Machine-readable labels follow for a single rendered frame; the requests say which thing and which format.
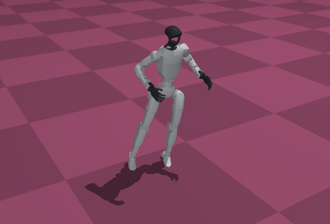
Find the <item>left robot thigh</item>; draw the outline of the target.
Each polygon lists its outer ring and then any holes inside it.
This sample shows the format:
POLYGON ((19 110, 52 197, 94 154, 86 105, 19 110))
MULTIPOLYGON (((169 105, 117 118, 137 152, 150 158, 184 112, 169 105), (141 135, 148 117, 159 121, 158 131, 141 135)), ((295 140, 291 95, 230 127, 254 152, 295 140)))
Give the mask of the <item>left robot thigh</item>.
POLYGON ((171 121, 167 123, 167 130, 170 132, 179 126, 184 109, 185 95, 182 91, 175 89, 172 99, 174 100, 172 104, 172 117, 171 121))

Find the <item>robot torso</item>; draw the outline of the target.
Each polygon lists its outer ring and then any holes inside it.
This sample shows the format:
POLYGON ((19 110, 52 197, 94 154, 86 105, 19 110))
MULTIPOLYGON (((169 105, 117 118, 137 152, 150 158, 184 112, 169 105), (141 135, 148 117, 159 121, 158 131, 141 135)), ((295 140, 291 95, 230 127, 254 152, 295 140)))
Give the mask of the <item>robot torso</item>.
POLYGON ((158 88, 163 89, 160 93, 166 95, 165 97, 161 96, 165 99, 174 97, 175 86, 173 85, 173 79, 177 78, 180 72, 184 55, 184 49, 179 43, 176 50, 171 51, 167 48, 171 47, 167 46, 164 48, 163 45, 158 49, 158 51, 162 51, 163 57, 157 62, 157 71, 163 79, 162 83, 159 83, 158 88))

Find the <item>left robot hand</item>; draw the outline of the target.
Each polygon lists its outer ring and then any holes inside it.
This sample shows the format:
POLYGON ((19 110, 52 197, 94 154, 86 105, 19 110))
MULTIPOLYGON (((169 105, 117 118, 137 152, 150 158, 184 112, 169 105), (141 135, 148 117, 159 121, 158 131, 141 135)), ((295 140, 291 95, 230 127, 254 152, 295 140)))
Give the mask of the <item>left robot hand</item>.
POLYGON ((210 77, 208 77, 207 75, 205 75, 205 73, 203 73, 201 70, 199 70, 198 73, 201 75, 199 78, 200 79, 203 79, 203 81, 207 84, 208 90, 211 89, 211 87, 212 87, 212 81, 210 80, 210 77))

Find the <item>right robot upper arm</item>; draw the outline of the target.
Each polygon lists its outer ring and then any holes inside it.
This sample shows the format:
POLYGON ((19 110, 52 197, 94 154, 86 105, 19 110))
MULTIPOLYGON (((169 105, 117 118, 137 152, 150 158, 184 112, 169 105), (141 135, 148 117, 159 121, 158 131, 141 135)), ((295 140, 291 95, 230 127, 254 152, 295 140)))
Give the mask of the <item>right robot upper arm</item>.
POLYGON ((158 62, 163 57, 163 53, 161 50, 159 51, 152 51, 149 56, 145 59, 143 59, 140 63, 138 63, 136 66, 140 66, 141 71, 144 72, 144 67, 147 67, 151 65, 154 62, 158 62))

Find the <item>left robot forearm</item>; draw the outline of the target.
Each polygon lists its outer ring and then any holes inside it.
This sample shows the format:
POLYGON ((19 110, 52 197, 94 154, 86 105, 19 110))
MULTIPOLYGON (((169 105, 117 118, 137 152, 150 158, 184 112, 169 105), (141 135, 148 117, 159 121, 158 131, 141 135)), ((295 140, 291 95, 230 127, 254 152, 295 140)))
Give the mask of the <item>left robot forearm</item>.
MULTIPOLYGON (((191 55, 190 55, 191 56, 191 55)), ((191 56, 192 58, 192 56, 191 56)), ((192 69, 192 71, 196 74, 197 77, 200 77, 201 75, 198 73, 198 71, 200 70, 199 67, 197 66, 197 64, 195 63, 194 59, 192 58, 191 61, 189 61, 188 65, 190 66, 190 68, 192 69)))

